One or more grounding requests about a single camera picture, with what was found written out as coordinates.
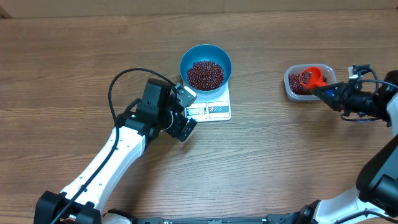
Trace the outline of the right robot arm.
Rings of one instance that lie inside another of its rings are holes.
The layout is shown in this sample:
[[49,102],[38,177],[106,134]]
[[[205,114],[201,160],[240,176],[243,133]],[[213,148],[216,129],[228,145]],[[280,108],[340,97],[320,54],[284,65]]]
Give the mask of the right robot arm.
[[382,218],[397,223],[397,71],[384,80],[374,78],[374,92],[362,91],[365,80],[317,87],[313,94],[346,120],[350,113],[382,120],[392,129],[392,139],[361,169],[356,185],[328,200],[316,200],[281,223],[358,223]]

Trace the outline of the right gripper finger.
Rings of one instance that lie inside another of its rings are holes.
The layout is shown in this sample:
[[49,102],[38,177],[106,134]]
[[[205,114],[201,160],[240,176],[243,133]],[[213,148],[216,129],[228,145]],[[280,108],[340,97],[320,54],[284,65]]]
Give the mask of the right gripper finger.
[[314,90],[313,94],[326,103],[332,110],[341,111],[340,103],[335,99],[335,90]]
[[335,93],[345,87],[345,83],[339,82],[326,86],[318,86],[313,89],[313,93]]

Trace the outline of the red scoop with blue handle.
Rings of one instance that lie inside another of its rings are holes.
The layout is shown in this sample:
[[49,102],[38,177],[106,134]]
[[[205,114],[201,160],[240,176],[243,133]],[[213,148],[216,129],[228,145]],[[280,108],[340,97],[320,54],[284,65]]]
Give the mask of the red scoop with blue handle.
[[312,77],[310,79],[309,84],[308,85],[302,84],[305,88],[312,89],[312,91],[313,91],[313,89],[318,86],[328,85],[327,78],[322,74],[322,71],[318,67],[309,67],[309,68],[306,68],[305,70],[312,72]]

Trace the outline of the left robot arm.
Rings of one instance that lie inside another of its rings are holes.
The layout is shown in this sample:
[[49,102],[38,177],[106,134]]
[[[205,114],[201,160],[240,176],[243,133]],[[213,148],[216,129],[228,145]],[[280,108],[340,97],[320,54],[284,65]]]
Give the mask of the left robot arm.
[[46,191],[39,198],[34,223],[135,223],[118,210],[104,213],[104,206],[130,165],[161,131],[181,142],[189,137],[197,123],[182,112],[196,99],[187,86],[148,79],[142,98],[119,115],[108,141],[87,168],[59,194]]

